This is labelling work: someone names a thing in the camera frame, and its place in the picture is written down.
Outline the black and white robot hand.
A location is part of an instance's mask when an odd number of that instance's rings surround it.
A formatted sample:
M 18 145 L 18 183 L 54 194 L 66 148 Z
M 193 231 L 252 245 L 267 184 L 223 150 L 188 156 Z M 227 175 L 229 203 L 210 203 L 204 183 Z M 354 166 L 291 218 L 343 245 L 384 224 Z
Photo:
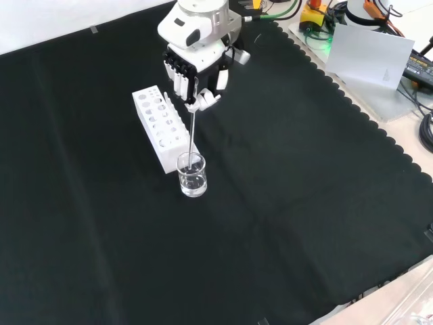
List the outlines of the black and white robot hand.
M 187 49 L 169 44 L 163 53 L 173 92 L 190 113 L 218 103 L 227 88 L 231 65 L 244 65 L 249 59 L 250 53 L 231 44 L 228 36 L 206 45 L 195 43 Z

